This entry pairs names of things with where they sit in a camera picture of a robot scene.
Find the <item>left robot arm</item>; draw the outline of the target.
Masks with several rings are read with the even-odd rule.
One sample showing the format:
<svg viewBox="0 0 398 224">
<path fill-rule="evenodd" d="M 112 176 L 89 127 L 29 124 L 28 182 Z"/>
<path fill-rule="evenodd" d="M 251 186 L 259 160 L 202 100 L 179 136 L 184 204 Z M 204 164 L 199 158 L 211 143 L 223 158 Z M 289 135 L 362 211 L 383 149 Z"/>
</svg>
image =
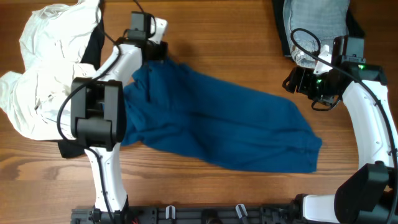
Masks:
<svg viewBox="0 0 398 224">
<path fill-rule="evenodd" d="M 71 132 L 91 163 L 94 210 L 115 216 L 128 205 L 121 178 L 119 152 L 126 132 L 124 87 L 148 60 L 163 60 L 162 39 L 168 22 L 152 14 L 132 12 L 131 26 L 116 41 L 112 54 L 91 78 L 72 83 Z"/>
</svg>

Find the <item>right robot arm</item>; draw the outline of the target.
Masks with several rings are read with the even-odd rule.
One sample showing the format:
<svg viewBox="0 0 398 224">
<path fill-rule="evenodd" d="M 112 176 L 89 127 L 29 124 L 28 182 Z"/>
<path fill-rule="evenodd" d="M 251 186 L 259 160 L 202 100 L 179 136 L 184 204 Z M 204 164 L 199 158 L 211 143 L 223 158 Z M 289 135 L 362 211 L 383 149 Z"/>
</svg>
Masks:
<svg viewBox="0 0 398 224">
<path fill-rule="evenodd" d="M 397 223 L 397 130 L 382 67 L 367 64 L 364 40 L 341 36 L 333 51 L 317 52 L 314 69 L 295 67 L 282 86 L 329 111 L 346 106 L 358 147 L 359 169 L 334 194 L 299 195 L 305 223 Z"/>
</svg>

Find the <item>blue t-shirt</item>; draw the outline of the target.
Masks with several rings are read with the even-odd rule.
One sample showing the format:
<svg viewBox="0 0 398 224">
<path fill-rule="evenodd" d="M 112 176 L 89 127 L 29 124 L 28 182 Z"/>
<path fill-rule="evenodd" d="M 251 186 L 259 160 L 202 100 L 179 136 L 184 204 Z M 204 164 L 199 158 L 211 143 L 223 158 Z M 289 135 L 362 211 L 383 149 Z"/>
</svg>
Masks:
<svg viewBox="0 0 398 224">
<path fill-rule="evenodd" d="M 125 146 L 201 159 L 231 170 L 311 173 L 322 140 L 288 99 L 150 61 L 124 88 Z"/>
</svg>

